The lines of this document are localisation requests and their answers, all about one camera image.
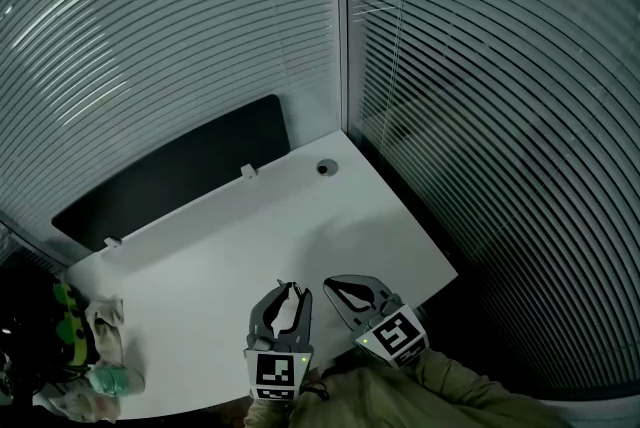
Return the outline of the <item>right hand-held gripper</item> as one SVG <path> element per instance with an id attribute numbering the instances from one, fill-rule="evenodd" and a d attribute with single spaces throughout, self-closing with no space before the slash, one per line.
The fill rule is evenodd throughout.
<path id="1" fill-rule="evenodd" d="M 428 347 L 426 331 L 411 307 L 379 279 L 344 274 L 323 289 L 338 314 L 353 328 L 354 345 L 392 368 L 407 366 Z"/>

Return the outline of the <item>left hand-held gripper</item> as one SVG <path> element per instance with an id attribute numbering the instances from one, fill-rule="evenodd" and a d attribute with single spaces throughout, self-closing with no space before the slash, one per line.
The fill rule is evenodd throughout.
<path id="1" fill-rule="evenodd" d="M 281 329 L 276 340 L 273 322 L 289 298 L 289 290 L 297 300 L 296 311 L 288 328 Z M 293 401 L 301 391 L 314 348 L 308 343 L 311 332 L 313 295 L 306 288 L 279 284 L 251 310 L 247 348 L 250 393 L 254 399 Z"/>

